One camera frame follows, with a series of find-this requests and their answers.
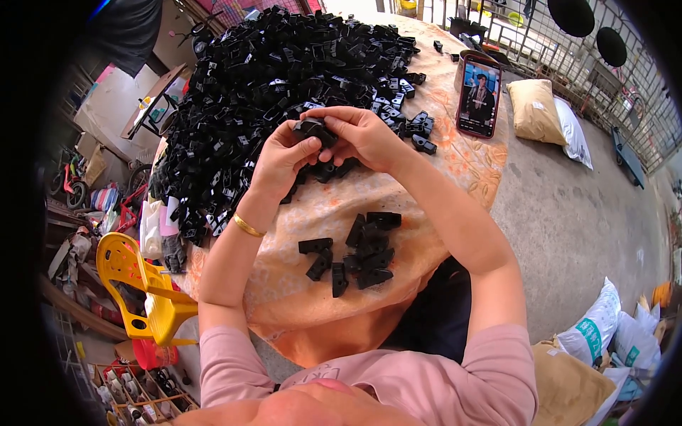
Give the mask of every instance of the man on phone screen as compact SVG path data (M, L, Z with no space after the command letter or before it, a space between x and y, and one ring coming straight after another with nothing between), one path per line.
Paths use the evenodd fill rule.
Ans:
M492 109L495 107L495 98L486 87L488 78L485 74L476 75L478 85L469 90L469 95L466 98L466 111L469 113L469 119L478 121L484 124L491 119Z

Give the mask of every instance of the red bicycle frame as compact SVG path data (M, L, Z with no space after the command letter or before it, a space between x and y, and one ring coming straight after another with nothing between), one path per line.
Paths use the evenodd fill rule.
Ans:
M130 194L119 204L121 206L121 219L119 220L119 227L116 228L114 232L125 232L128 228L137 223L138 216L128 208L128 205L133 198L144 194L145 191L147 191L147 184L140 186L137 191Z
M64 192L75 194L74 189L71 187L71 180L69 180L69 170L71 170L71 163L64 166L64 172L66 173L64 176Z

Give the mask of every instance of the pink t-shirt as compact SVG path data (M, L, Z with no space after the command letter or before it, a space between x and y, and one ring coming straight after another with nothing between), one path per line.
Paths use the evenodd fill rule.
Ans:
M272 393L263 362L241 331L201 335L201 406ZM280 389L317 378L370 384L376 398L427 425L530 425L537 412L533 353L525 328L502 324L476 333L462 365L440 355L371 350L299 371Z

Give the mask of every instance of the red bucket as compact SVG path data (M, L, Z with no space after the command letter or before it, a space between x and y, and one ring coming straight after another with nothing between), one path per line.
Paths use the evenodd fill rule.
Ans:
M137 363L145 370L177 363L178 354L175 346L159 346L154 340L133 339L132 349Z

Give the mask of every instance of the bicycle wheel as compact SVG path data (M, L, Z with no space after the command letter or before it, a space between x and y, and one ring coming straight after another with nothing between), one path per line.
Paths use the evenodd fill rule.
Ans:
M132 171L130 179L128 180L128 192L126 197L130 197L135 193L140 187L149 183L149 177L151 176L151 164L143 164L135 170Z
M64 174L59 171L55 172L52 179L47 183L47 192L51 196L55 196L61 191L64 186Z
M66 207L69 210L81 209L87 197L87 186L85 186L85 182L76 181L71 184L71 188L74 193L68 192L66 194Z

